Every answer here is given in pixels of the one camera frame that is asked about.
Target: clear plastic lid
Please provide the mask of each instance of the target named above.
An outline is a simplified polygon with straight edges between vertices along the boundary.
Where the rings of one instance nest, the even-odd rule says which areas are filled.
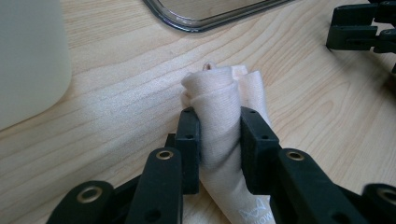
[[[144,0],[166,24],[199,33],[291,0]]]

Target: white bottle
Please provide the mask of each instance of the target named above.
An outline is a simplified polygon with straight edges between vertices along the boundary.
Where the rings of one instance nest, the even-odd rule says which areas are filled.
[[[59,0],[0,0],[0,130],[54,105],[70,79]]]

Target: light wood surface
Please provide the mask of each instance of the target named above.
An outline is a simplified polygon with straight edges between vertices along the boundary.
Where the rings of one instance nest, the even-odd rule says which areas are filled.
[[[180,80],[207,61],[260,70],[281,145],[308,152],[336,184],[396,185],[396,99],[383,87],[395,56],[324,46],[332,10],[359,2],[295,1],[192,35],[142,1],[63,0],[72,83],[0,132],[0,223],[44,223],[75,185],[140,175],[176,130]],[[185,223],[228,223],[203,188],[184,206]]]

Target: white cloth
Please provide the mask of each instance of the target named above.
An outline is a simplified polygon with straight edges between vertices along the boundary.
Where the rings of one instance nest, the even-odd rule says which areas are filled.
[[[257,110],[270,124],[260,72],[207,63],[182,85],[183,106],[193,106],[201,122],[200,179],[210,196],[233,224],[275,223],[269,198],[248,191],[241,169],[241,105]]]

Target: wooden table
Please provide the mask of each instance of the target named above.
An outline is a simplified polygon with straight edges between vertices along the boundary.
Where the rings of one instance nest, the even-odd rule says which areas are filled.
[[[142,1],[63,0],[73,79],[46,112],[0,132],[0,222],[43,223],[81,182],[140,175],[176,130],[180,80],[207,61],[260,70],[283,147],[314,157],[361,193],[396,185],[396,58],[325,47],[332,10],[364,1],[295,1],[204,34],[159,22]],[[228,223],[207,192],[185,223]]]

